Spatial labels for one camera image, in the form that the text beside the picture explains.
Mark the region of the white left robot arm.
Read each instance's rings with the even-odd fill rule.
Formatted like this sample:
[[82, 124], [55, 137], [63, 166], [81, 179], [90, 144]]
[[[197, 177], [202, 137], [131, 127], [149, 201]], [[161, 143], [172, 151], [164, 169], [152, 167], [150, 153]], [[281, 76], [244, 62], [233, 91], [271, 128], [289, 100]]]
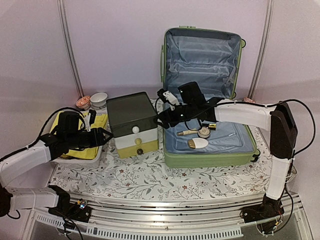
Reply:
[[24, 183], [18, 180], [49, 165], [69, 151], [83, 151], [105, 145], [113, 134], [105, 126], [93, 127], [96, 111], [83, 114], [71, 107], [63, 107], [52, 113], [57, 123], [48, 133], [40, 132], [27, 146], [15, 150], [0, 159], [0, 215], [39, 207], [49, 213], [68, 218], [77, 214], [85, 204], [72, 204], [70, 194], [56, 185]]

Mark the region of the white plastic mesh basket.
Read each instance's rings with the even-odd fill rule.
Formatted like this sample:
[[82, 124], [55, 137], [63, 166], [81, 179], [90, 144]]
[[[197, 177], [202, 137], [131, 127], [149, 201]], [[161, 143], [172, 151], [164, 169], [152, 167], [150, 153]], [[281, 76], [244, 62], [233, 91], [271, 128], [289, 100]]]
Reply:
[[[96, 111], [95, 122], [91, 125], [91, 128], [102, 127], [105, 130], [107, 129], [108, 123], [108, 114], [106, 109], [100, 109]], [[59, 164], [68, 164], [68, 165], [97, 165], [99, 163], [102, 146], [87, 148], [85, 150], [76, 151], [69, 150], [68, 153], [62, 154], [60, 157], [53, 160]]]

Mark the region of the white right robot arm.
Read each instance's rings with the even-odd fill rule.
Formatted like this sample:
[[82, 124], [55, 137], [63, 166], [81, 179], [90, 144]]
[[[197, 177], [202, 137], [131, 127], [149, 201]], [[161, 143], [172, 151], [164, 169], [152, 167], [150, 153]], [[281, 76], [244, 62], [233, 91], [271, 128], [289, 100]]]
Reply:
[[287, 101], [249, 103], [206, 93], [191, 81], [157, 92], [157, 123], [163, 128], [163, 153], [170, 168], [252, 166], [267, 158], [270, 175], [262, 202], [243, 207], [246, 223], [284, 214], [281, 201], [295, 157], [298, 128]]

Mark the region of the green hard-shell suitcase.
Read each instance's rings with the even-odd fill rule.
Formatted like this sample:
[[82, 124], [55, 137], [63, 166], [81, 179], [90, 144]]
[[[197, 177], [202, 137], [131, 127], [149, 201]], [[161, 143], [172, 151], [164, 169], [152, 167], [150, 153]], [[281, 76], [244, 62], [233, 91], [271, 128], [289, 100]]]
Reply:
[[[184, 104], [180, 86], [196, 82], [206, 100], [235, 96], [242, 49], [245, 41], [236, 33], [212, 29], [176, 27], [164, 35], [161, 53], [161, 80], [166, 91]], [[206, 168], [245, 165], [260, 157], [253, 134], [247, 125], [217, 122], [208, 145], [192, 149], [193, 134], [180, 132], [198, 129], [196, 119], [181, 122], [163, 132], [165, 164], [170, 168]]]

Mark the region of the drawer cabinet with dark top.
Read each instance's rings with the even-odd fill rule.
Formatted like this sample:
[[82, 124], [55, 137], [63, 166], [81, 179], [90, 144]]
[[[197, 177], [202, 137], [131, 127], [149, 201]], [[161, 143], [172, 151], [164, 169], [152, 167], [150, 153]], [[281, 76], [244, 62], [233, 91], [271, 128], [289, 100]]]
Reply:
[[108, 123], [121, 159], [159, 149], [157, 112], [146, 92], [106, 101]]

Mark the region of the plain yellow garment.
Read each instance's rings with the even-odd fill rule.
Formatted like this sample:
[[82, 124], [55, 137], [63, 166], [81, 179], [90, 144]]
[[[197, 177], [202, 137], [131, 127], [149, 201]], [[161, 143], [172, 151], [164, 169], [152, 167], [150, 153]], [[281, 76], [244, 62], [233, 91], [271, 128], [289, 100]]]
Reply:
[[[64, 110], [64, 111], [59, 111], [58, 112], [58, 114], [57, 114], [57, 116], [55, 117], [55, 120], [54, 120], [54, 122], [53, 122], [53, 124], [52, 124], [52, 126], [51, 126], [51, 129], [50, 129], [50, 132], [54, 129], [54, 127], [58, 124], [58, 115], [59, 115], [59, 113], [61, 113], [61, 112], [65, 112], [65, 111], [70, 111], [70, 110]], [[78, 128], [79, 129], [85, 129], [86, 130], [86, 116], [87, 116], [87, 114], [88, 114], [88, 112], [84, 112], [83, 114], [80, 114], [80, 116], [81, 116], [81, 118], [83, 119], [80, 123], [79, 123], [79, 125], [78, 125]]]

